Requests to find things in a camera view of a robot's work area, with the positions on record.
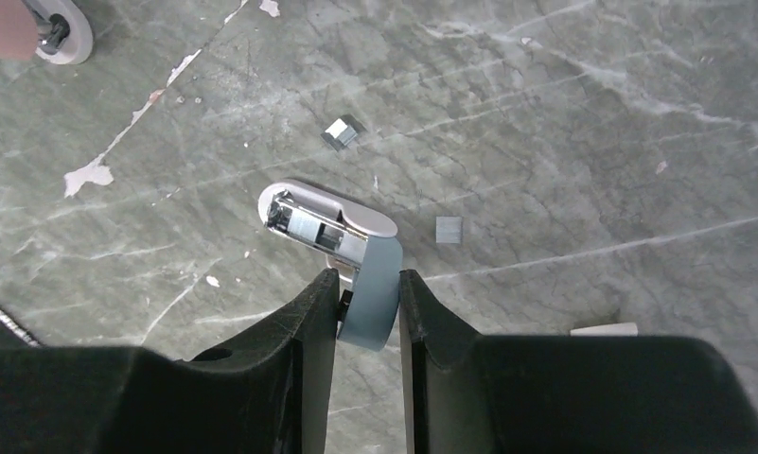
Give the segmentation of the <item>white staple box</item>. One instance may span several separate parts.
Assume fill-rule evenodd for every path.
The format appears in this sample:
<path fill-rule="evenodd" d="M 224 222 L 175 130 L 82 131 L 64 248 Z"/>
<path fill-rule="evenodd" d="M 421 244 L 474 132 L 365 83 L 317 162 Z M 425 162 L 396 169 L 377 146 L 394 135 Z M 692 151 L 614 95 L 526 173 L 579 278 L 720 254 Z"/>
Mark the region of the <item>white staple box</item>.
<path fill-rule="evenodd" d="M 635 323 L 607 323 L 575 328 L 570 331 L 572 337 L 627 337 L 638 336 L 639 328 Z"/>

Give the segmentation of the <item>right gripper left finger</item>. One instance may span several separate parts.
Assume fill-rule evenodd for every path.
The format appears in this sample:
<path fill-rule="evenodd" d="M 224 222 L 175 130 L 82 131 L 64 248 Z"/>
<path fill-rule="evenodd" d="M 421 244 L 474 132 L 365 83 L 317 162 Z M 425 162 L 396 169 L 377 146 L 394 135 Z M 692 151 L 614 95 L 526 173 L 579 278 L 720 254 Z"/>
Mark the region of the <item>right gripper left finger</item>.
<path fill-rule="evenodd" d="M 0 453 L 321 453 L 339 277 L 190 360 L 0 348 Z"/>

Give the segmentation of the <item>blue mini stapler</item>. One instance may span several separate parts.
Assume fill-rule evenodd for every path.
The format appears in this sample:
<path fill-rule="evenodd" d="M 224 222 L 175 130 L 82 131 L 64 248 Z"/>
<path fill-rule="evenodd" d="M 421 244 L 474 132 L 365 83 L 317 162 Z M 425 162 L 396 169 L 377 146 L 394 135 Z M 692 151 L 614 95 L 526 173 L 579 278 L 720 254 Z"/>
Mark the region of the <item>blue mini stapler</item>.
<path fill-rule="evenodd" d="M 264 188 L 257 212 L 267 230 L 322 253 L 345 283 L 338 339 L 383 349 L 399 306 L 397 225 L 360 202 L 294 179 Z"/>

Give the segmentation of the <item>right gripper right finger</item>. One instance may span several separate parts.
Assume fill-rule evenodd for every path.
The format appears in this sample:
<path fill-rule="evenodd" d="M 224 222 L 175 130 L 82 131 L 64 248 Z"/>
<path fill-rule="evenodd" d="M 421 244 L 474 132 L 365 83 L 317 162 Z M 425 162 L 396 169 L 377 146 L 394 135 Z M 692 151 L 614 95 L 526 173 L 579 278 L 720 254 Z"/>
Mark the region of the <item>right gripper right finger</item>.
<path fill-rule="evenodd" d="M 411 453 L 758 453 L 758 413 L 709 343 L 484 335 L 399 276 Z"/>

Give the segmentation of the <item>pink mini stapler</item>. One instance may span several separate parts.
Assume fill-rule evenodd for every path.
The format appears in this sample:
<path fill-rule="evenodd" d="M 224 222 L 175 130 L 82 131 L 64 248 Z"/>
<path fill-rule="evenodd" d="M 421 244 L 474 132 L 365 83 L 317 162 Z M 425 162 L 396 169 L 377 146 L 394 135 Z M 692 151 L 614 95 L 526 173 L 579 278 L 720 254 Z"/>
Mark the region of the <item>pink mini stapler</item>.
<path fill-rule="evenodd" d="M 0 0 L 0 59 L 38 56 L 75 65 L 88 60 L 94 42 L 87 17 L 71 0 Z"/>

